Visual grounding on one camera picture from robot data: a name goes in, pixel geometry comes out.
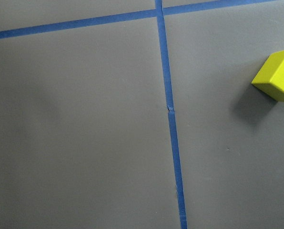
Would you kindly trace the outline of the yellow wooden block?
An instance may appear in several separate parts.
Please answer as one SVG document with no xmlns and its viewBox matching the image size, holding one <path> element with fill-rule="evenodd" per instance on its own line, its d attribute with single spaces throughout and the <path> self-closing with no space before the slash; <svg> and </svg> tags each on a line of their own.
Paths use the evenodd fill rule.
<svg viewBox="0 0 284 229">
<path fill-rule="evenodd" d="M 251 84 L 278 102 L 284 102 L 284 50 L 272 53 Z"/>
</svg>

